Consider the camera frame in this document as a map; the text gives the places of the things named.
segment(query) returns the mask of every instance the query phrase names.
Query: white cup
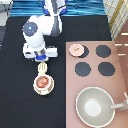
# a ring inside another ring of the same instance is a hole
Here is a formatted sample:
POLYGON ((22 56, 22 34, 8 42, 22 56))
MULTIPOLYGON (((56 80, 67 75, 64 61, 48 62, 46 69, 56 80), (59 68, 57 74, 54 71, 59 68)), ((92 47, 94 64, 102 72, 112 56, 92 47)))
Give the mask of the white cup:
POLYGON ((34 80, 34 90, 40 94, 40 95, 47 95, 49 94, 53 88, 54 88, 54 80, 51 76, 43 74, 43 75, 38 75, 35 80, 34 80), (48 83, 44 87, 39 87, 39 81, 43 78, 48 79, 48 83))

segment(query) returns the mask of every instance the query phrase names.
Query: cup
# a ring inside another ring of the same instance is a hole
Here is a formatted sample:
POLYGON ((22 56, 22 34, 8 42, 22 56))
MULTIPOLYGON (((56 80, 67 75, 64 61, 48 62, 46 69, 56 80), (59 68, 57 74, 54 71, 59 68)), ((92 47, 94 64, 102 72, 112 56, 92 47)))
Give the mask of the cup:
POLYGON ((38 75, 34 80, 34 90, 40 95, 49 94, 54 88, 54 80, 51 76, 38 75))

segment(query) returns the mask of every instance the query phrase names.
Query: black table surface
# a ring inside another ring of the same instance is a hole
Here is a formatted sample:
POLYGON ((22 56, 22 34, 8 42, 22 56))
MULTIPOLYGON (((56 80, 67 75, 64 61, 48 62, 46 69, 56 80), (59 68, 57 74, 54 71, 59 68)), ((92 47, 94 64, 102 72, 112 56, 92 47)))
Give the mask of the black table surface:
POLYGON ((59 53, 47 62, 47 74, 55 80, 55 88, 47 96, 33 90, 39 63, 22 57, 22 26, 28 18, 7 20, 0 50, 0 128, 66 128, 65 43, 111 40, 107 16, 61 17, 62 33, 58 37, 44 36, 46 45, 57 47, 59 53))

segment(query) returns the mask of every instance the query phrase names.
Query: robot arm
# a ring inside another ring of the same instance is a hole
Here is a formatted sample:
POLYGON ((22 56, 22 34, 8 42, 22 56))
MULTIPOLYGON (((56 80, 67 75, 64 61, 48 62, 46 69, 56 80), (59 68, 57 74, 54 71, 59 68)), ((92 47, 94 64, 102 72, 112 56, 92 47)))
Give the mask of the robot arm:
POLYGON ((58 55, 57 48, 45 48, 43 35, 56 37, 62 32, 62 22, 56 0, 47 0, 47 5, 49 5, 50 16, 31 16, 23 26, 23 36, 27 42, 23 48, 25 58, 35 58, 35 61, 38 61, 36 57, 42 56, 41 51, 43 49, 47 58, 57 57, 58 55))

